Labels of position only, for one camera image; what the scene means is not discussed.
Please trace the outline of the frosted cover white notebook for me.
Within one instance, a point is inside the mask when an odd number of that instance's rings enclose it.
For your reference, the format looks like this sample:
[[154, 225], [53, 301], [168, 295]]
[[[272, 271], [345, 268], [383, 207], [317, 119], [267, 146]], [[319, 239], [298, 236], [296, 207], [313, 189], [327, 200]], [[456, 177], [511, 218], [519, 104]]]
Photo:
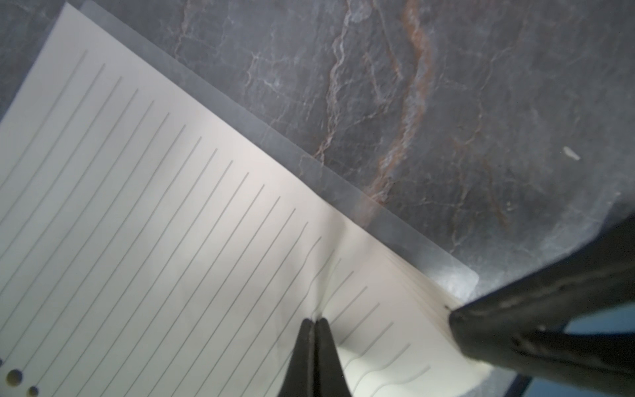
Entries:
[[1, 122], [1, 393], [274, 396], [304, 319], [355, 396], [463, 396], [422, 273], [76, 8]]

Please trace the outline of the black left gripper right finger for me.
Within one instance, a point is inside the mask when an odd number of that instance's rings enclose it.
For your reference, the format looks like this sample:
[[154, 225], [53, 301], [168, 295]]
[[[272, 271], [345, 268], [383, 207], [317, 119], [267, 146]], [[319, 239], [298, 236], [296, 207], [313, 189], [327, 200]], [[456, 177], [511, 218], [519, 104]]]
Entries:
[[314, 330], [314, 395], [351, 397], [327, 319], [319, 319]]

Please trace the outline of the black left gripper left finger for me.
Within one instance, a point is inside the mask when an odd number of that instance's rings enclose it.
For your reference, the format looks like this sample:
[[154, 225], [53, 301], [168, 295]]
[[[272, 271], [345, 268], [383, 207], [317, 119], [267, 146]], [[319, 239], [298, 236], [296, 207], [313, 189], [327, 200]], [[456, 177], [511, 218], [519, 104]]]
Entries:
[[279, 391], [280, 397], [314, 396], [315, 322], [304, 319]]

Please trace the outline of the light blue spiral notebook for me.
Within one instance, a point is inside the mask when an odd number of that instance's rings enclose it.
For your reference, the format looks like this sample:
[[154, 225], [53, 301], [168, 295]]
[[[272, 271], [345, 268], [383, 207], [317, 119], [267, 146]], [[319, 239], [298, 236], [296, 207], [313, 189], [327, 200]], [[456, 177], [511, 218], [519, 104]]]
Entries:
[[634, 321], [634, 304], [625, 304], [573, 319], [565, 331], [582, 335], [634, 333]]

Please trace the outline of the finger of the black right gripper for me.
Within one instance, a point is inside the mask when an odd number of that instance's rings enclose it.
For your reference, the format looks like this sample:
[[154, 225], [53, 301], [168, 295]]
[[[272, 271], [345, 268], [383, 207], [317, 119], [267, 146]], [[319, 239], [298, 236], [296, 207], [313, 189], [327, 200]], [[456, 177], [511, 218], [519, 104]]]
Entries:
[[472, 359], [519, 374], [621, 396], [634, 394], [631, 332], [567, 334], [558, 326], [634, 301], [634, 217], [578, 251], [449, 315]]

